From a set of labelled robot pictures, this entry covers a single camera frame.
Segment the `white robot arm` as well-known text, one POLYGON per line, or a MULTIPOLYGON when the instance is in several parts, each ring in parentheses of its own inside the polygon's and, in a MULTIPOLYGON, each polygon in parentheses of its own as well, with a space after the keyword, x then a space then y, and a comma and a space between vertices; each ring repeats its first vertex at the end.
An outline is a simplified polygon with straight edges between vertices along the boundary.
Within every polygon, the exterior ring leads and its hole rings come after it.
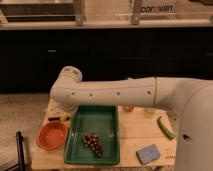
POLYGON ((213 171, 213 80, 148 77, 84 82, 78 68, 66 66, 50 97, 64 111, 79 105, 173 111, 180 115, 175 171, 213 171))

